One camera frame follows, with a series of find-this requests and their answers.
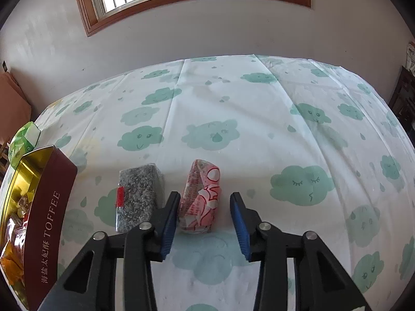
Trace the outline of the cloud-print white tablecloth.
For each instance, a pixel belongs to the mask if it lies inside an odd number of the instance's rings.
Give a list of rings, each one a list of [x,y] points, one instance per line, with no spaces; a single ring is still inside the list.
[[[92,83],[36,119],[39,146],[78,167],[58,238],[64,270],[93,233],[115,233],[121,170],[155,164],[181,192],[193,161],[219,167],[210,233],[178,232],[155,263],[159,310],[251,310],[259,266],[229,212],[245,205],[282,231],[315,231],[373,310],[390,310],[414,274],[414,146],[360,76],[307,59],[211,56]]]

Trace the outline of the orange snack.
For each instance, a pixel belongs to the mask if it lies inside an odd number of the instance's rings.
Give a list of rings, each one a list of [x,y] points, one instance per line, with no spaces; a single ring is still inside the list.
[[[24,247],[16,246],[8,240],[1,253],[1,268],[11,286],[16,283],[25,284]]]

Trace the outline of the red gold toffee tin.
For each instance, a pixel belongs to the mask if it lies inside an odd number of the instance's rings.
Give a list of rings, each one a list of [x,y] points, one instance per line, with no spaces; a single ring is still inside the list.
[[[8,240],[24,247],[25,284],[11,286],[26,310],[37,310],[58,274],[60,234],[77,167],[55,146],[25,154],[1,212],[1,253]]]

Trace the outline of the dark wooden chair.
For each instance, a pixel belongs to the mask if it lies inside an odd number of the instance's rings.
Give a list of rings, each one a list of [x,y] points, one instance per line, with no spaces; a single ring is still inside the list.
[[[413,129],[414,91],[414,75],[401,66],[399,78],[388,106],[407,133]]]

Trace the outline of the pink red snack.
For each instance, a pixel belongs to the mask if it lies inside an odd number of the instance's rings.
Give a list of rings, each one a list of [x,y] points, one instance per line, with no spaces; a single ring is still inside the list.
[[[203,234],[211,230],[221,194],[219,168],[196,159],[179,203],[178,222],[182,232]]]

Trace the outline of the green tissue pack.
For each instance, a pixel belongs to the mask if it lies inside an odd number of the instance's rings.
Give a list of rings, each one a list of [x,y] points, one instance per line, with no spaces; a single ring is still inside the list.
[[[27,122],[22,126],[9,145],[9,163],[16,169],[21,158],[33,151],[38,143],[41,131],[34,122]]]

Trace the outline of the stack of newspapers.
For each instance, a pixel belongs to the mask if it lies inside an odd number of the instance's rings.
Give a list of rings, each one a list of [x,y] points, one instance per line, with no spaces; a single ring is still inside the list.
[[[415,75],[415,43],[409,42],[406,48],[406,63],[405,68]]]

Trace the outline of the grey sesame block packet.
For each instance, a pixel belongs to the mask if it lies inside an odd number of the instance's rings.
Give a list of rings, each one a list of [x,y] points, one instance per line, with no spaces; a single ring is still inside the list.
[[[116,199],[115,229],[125,233],[150,221],[164,201],[164,179],[155,164],[121,170]]]

